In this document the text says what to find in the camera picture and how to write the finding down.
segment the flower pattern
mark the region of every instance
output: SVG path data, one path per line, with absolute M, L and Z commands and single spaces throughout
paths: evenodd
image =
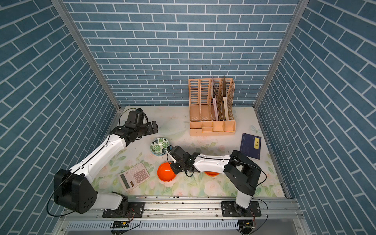
M 283 197 L 274 165 L 271 161 L 265 140 L 260 130 L 253 108 L 234 107 L 237 131 L 233 136 L 197 136 L 189 134 L 189 109 L 187 107 L 143 107 L 148 117 L 158 123 L 158 134 L 144 136 L 129 144 L 114 156 L 98 173 L 92 185 L 95 190 L 119 192 L 125 195 L 138 196 L 236 196 L 238 190 L 224 174 L 210 177 L 204 172 L 194 173 L 187 177 L 178 174 L 172 181 L 163 182 L 157 176 L 158 167 L 167 162 L 167 156 L 156 156 L 150 150 L 150 143 L 157 138 L 167 139 L 172 146 L 179 145 L 189 153 L 200 152 L 207 155 L 226 155 L 240 148 L 241 136 L 244 133 L 262 137 L 261 159 L 251 159 L 267 174 L 267 179 L 256 188 L 257 197 Z M 138 187 L 124 191 L 118 175 L 138 163 L 143 163 L 150 174 L 150 179 Z M 265 179 L 262 173 L 261 183 Z

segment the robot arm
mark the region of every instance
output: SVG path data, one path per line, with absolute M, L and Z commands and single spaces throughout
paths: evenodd
M 115 127 L 106 140 L 84 160 L 69 170 L 60 169 L 54 176 L 54 201 L 56 204 L 80 214 L 89 209 L 117 209 L 123 197 L 115 193 L 97 192 L 91 186 L 96 175 L 113 156 L 145 135 L 158 133 L 155 121 L 148 122 L 142 109 L 130 111 L 123 126 Z
M 236 150 L 224 156 L 208 156 L 202 153 L 191 155 L 179 146 L 168 146 L 167 151 L 174 159 L 171 169 L 175 174 L 182 171 L 213 171 L 225 174 L 239 190 L 234 204 L 236 211 L 243 215 L 249 211 L 249 203 L 255 194 L 261 168 L 247 156 Z

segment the wooden file holder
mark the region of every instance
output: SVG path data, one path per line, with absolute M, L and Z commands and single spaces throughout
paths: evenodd
M 191 136 L 233 135 L 236 122 L 232 114 L 232 101 L 235 83 L 232 78 L 226 78 L 226 96 L 229 120 L 224 118 L 223 79 L 214 79 L 219 121 L 215 120 L 212 102 L 212 79 L 189 79 L 189 110 Z

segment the book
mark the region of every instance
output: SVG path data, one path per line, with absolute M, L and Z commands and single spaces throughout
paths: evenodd
M 213 78 L 213 76 L 212 76 L 212 85 L 213 85 L 212 100 L 213 100 L 214 116 L 215 116 L 215 121 L 219 121 L 219 118 L 218 118 L 218 108 L 217 108 L 217 100 L 215 99 L 217 94 L 215 93 L 214 78 Z
M 260 160 L 261 137 L 243 133 L 241 137 L 240 152 L 250 158 Z
M 230 120 L 229 118 L 229 107 L 227 106 L 227 91 L 226 91 L 226 78 L 223 77 L 223 82 L 222 82 L 222 92 L 223 92 L 223 107 L 224 107 L 224 120 L 228 121 Z

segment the blue brick wall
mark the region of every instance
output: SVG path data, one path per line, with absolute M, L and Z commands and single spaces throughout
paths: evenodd
M 375 13 L 310 0 L 258 109 L 313 234 L 376 234 Z
M 67 0 L 122 105 L 188 105 L 188 78 L 235 79 L 252 106 L 298 0 Z
M 114 112 L 50 0 L 0 0 L 0 234 L 52 232 L 53 175 L 103 140 Z

